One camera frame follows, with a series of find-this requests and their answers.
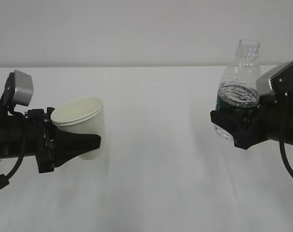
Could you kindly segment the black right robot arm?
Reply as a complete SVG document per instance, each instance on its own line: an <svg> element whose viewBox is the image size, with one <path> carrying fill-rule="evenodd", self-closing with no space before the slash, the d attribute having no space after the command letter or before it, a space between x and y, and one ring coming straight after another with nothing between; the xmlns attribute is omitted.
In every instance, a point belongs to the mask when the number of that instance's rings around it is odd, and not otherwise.
<svg viewBox="0 0 293 232"><path fill-rule="evenodd" d="M213 110L211 122L226 130L234 146L248 149L267 140L293 145L293 96L260 97L259 104L242 110Z"/></svg>

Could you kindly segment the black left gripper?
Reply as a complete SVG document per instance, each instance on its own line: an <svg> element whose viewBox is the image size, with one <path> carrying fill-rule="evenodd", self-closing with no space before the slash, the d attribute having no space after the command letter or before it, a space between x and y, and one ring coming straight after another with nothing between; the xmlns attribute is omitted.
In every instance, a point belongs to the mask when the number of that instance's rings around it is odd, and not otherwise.
<svg viewBox="0 0 293 232"><path fill-rule="evenodd" d="M36 158L38 172L53 172L71 159L100 148L101 136L96 134L78 134L56 129L51 121L55 108L32 109L25 112L27 125L25 156Z"/></svg>

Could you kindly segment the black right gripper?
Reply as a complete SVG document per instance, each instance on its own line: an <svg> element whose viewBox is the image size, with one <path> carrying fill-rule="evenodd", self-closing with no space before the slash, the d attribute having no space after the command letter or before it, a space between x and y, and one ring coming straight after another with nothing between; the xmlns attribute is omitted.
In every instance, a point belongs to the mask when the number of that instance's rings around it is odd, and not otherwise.
<svg viewBox="0 0 293 232"><path fill-rule="evenodd" d="M247 110L210 112L219 137L233 137L244 150L267 140L293 145L293 97L263 97L260 105Z"/></svg>

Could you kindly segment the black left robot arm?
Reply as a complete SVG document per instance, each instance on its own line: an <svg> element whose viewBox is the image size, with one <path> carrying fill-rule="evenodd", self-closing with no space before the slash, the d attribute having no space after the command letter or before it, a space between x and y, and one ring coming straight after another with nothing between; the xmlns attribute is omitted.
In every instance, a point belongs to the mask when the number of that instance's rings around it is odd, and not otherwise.
<svg viewBox="0 0 293 232"><path fill-rule="evenodd" d="M17 105L28 106L34 93L32 77L14 70L9 73L0 98L0 159L35 156L40 173L52 172L71 159L100 148L97 132L65 132L51 115L55 108L32 109L24 114Z"/></svg>

